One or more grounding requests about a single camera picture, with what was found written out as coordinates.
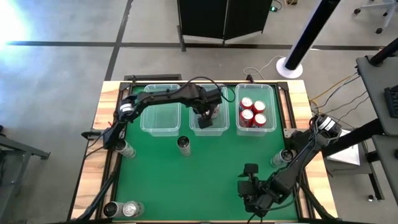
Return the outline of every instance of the green mat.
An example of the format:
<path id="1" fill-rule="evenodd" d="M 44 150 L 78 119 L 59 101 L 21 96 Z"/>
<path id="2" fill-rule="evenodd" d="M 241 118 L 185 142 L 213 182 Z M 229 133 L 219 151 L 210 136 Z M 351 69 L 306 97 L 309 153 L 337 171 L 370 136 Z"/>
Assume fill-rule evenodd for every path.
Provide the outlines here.
<path id="1" fill-rule="evenodd" d="M 122 159 L 116 201 L 142 202 L 145 212 L 135 220 L 246 221 L 251 213 L 245 212 L 238 197 L 238 175 L 245 163 L 256 163 L 258 177 L 266 180 L 275 171 L 270 159 L 284 148 L 284 141 L 277 105 L 277 129 L 264 137 L 236 135 L 234 106 L 229 104 L 230 126 L 220 137 L 195 136 L 189 128 L 189 110 L 182 106 L 179 135 L 190 139 L 188 157 L 177 147 L 178 136 L 155 138 L 140 129 L 139 119 L 129 124 L 126 140 L 137 156 Z M 271 211 L 265 220 L 297 220 L 295 205 Z"/>

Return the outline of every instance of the wooden table frame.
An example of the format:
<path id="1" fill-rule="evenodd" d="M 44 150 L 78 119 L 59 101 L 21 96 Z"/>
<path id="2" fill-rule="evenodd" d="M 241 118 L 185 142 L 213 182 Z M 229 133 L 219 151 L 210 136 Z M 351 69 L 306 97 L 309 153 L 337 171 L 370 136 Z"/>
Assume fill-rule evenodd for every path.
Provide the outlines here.
<path id="1" fill-rule="evenodd" d="M 163 83 L 185 83 L 186 81 L 136 81 L 135 85 L 163 84 Z M 195 83 L 209 83 L 209 81 L 193 81 Z M 247 80 L 216 80 L 217 83 L 237 85 L 238 83 L 250 83 Z M 121 97 L 127 91 L 120 93 L 121 88 L 125 88 L 132 82 L 108 81 L 104 82 L 99 98 L 98 107 L 93 123 L 93 129 L 105 129 L 109 127 L 109 122 L 113 121 L 113 113 Z M 261 80 L 256 83 L 274 83 L 279 86 L 279 103 L 281 108 L 282 124 L 285 128 L 308 128 L 308 121 L 312 117 L 312 112 L 308 103 L 307 92 L 303 80 Z M 86 150 L 86 154 L 102 146 L 102 141 L 98 141 L 94 146 Z M 117 152 L 99 150 L 83 161 L 81 173 L 76 184 L 75 196 L 73 197 L 68 219 L 80 216 L 87 206 L 94 199 L 104 181 L 113 171 L 118 160 Z M 324 208 L 334 217 L 337 217 L 335 203 L 331 193 L 328 176 L 326 173 L 323 157 L 319 153 L 305 168 L 305 177 L 310 190 L 316 196 Z M 104 202 L 114 198 L 113 185 L 107 192 Z M 304 218 L 319 218 L 319 215 L 308 206 L 307 199 L 300 191 L 300 200 L 296 202 L 297 213 Z M 97 211 L 91 218 L 103 217 L 102 211 Z"/>

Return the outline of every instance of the white paper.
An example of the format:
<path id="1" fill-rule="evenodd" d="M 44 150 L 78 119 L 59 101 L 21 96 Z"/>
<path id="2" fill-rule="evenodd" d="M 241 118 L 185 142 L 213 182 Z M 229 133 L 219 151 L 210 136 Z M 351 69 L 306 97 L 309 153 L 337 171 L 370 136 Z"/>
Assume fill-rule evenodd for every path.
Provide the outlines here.
<path id="1" fill-rule="evenodd" d="M 344 136 L 346 134 L 350 133 L 350 131 L 347 130 L 341 130 L 341 136 Z M 332 161 L 338 161 L 338 162 L 345 162 L 349 164 L 354 164 L 357 166 L 361 165 L 361 162 L 359 161 L 359 152 L 358 152 L 358 145 L 351 146 L 345 150 L 342 150 L 340 152 L 337 152 L 333 155 L 330 155 L 327 157 L 327 159 L 332 160 Z"/>

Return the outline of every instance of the plastic container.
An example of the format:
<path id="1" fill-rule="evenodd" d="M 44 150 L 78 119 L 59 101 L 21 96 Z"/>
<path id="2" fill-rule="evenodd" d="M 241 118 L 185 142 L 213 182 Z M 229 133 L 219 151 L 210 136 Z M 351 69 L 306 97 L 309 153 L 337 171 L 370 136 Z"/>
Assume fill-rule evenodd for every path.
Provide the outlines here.
<path id="1" fill-rule="evenodd" d="M 274 90 L 269 85 L 263 84 L 238 84 L 235 89 L 235 111 L 236 111 L 236 134 L 240 136 L 264 136 L 265 134 L 275 131 L 276 113 L 274 103 Z M 266 104 L 264 115 L 267 118 L 266 124 L 261 128 L 244 128 L 239 125 L 239 102 L 244 97 L 250 97 L 253 103 L 261 100 Z"/>
<path id="2" fill-rule="evenodd" d="M 147 85 L 144 91 L 178 90 L 179 88 L 177 84 Z M 141 129 L 154 137 L 178 136 L 180 126 L 180 103 L 148 106 L 142 112 Z"/>
<path id="3" fill-rule="evenodd" d="M 217 88 L 214 84 L 199 84 L 205 90 L 213 90 Z M 223 87 L 221 88 L 224 96 L 228 98 L 228 89 Z M 213 119 L 213 125 L 204 129 L 199 128 L 198 124 L 199 114 L 195 114 L 190 108 L 189 111 L 189 127 L 193 132 L 195 132 L 196 136 L 220 136 L 229 128 L 229 109 L 228 102 L 223 98 L 222 104 L 220 104 L 220 110 L 218 113 L 218 117 Z"/>

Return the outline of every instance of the concrete floor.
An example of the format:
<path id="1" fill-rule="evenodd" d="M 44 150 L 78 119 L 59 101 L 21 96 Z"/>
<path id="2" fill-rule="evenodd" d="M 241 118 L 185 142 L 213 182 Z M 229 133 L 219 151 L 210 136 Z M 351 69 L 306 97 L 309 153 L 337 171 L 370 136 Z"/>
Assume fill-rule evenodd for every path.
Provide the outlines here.
<path id="1" fill-rule="evenodd" d="M 114 42 L 126 3 L 127 0 L 3 1 L 0 11 L 7 10 L 0 13 L 0 29 L 5 30 L 0 41 Z M 294 44 L 316 3 L 300 0 L 297 6 L 270 12 L 264 34 L 232 42 Z M 366 1 L 342 1 L 316 44 L 379 46 L 394 40 L 398 36 L 396 15 L 383 34 L 376 35 L 374 31 L 381 26 L 384 11 L 362 11 L 352 16 L 352 11 L 362 4 Z M 175 0 L 134 0 L 123 42 L 177 43 L 177 23 Z M 0 124 L 6 127 L 10 138 L 51 152 L 49 160 L 35 158 L 29 164 L 11 220 L 25 218 L 29 223 L 48 223 L 66 219 L 86 146 L 80 133 L 91 128 L 112 51 L 112 47 L 0 47 Z M 111 79 L 159 73 L 181 73 L 183 79 L 198 75 L 242 79 L 245 67 L 262 67 L 272 57 L 288 53 L 271 49 L 188 49 L 182 53 L 179 49 L 121 48 Z M 354 73 L 357 57 L 375 53 L 309 51 L 302 62 L 304 73 L 300 77 L 305 80 L 309 97 Z M 282 79 L 274 65 L 275 62 L 264 69 L 266 79 Z M 363 83 L 358 79 L 342 88 L 323 111 L 336 108 L 363 91 Z M 331 115 L 343 116 L 355 105 Z M 360 126 L 375 117 L 368 100 L 343 120 Z M 383 202 L 366 200 L 372 193 L 367 176 L 330 179 L 340 218 L 396 223 L 397 204 L 381 165 L 375 166 L 386 196 Z"/>

